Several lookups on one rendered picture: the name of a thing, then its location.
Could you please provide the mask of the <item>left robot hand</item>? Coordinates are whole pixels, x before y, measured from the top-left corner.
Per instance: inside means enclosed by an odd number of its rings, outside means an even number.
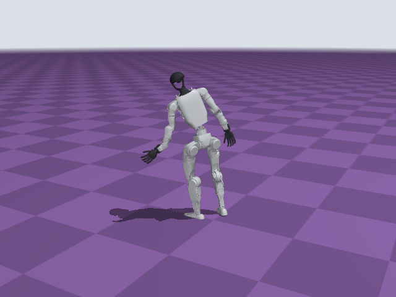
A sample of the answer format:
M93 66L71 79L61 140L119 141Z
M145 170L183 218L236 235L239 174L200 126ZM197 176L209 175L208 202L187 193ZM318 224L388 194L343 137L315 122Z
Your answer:
M143 157L141 157L141 158L145 158L146 156L148 156L148 157L146 157L145 159L142 159L144 162L146 162L147 164L148 163L150 163L153 159L155 159L155 157L157 156L157 154L158 153L160 153L159 152L159 150L157 149L158 147L160 146L160 144L159 145L157 145L154 149L151 149L151 150L147 150L147 151L143 151L143 153L145 153L145 152L148 152L148 154L146 154L145 156L143 156ZM148 160L147 160L148 159ZM150 160L151 159L151 160ZM148 162L147 162L148 161Z

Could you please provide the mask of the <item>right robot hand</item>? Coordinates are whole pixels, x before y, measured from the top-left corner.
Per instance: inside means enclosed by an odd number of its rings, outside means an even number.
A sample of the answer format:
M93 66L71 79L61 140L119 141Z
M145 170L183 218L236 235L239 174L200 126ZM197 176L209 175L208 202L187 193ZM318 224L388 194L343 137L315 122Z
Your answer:
M227 130L224 130L224 132L225 132L225 138L224 138L224 142L223 143L225 143L225 140L227 139L227 142L228 142L228 146L229 146L229 144L230 144L230 147L231 147L231 145L234 145L235 143L236 143L236 140L235 140L235 138L234 138L234 135L233 135L233 133L230 131L230 126L229 126L229 124L227 124L227 126L228 126L228 129ZM229 142L229 140L230 140L230 142ZM234 140L234 141L233 141ZM232 143L231 143L231 141L232 141ZM227 147L228 147L227 146Z

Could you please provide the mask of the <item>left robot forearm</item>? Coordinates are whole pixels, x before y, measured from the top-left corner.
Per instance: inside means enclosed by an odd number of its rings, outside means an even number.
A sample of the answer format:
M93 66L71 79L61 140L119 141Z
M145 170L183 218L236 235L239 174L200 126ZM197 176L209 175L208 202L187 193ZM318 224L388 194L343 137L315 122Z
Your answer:
M166 149L168 147L168 143L170 142L170 139L172 138L172 128L171 126L166 126L165 127L165 133L164 133L164 137L163 140L160 144L160 146L157 148L159 150L159 152L161 152L163 149Z

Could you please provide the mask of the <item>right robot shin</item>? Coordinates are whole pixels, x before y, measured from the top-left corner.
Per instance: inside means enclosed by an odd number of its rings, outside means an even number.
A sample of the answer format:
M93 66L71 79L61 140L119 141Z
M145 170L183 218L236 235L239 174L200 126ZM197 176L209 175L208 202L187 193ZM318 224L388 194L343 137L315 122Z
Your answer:
M221 176L221 181L219 182L213 182L214 188L215 188L215 193L218 197L218 203L220 206L220 209L225 208L224 206L224 200L223 200L223 196L224 196L224 184L223 184L223 176L222 176L222 172L220 172L220 176Z

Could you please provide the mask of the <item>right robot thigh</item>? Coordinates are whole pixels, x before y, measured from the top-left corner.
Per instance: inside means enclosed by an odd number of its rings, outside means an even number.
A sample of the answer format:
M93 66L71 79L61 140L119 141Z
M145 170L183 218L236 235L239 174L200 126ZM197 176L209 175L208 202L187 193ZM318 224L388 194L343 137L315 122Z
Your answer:
M212 136L212 146L207 148L207 155L209 156L210 167L212 170L212 180L214 182L221 181L220 167L219 167L219 147L221 142L218 138Z

